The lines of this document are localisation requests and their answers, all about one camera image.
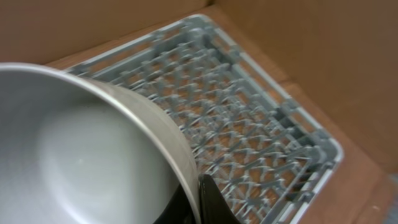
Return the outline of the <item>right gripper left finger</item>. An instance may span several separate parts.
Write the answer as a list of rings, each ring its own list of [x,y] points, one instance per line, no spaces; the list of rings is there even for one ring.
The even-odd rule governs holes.
[[[179,185],[154,224],[196,224],[190,203]]]

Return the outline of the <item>grey bowl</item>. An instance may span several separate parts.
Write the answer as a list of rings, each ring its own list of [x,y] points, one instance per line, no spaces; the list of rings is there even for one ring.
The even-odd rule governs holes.
[[[200,223],[197,167],[180,128],[123,87],[1,64],[1,222]]]

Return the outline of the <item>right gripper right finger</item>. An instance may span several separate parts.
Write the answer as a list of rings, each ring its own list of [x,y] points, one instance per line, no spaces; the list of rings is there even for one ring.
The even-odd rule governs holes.
[[[200,177],[200,211],[202,224],[240,224],[208,174]]]

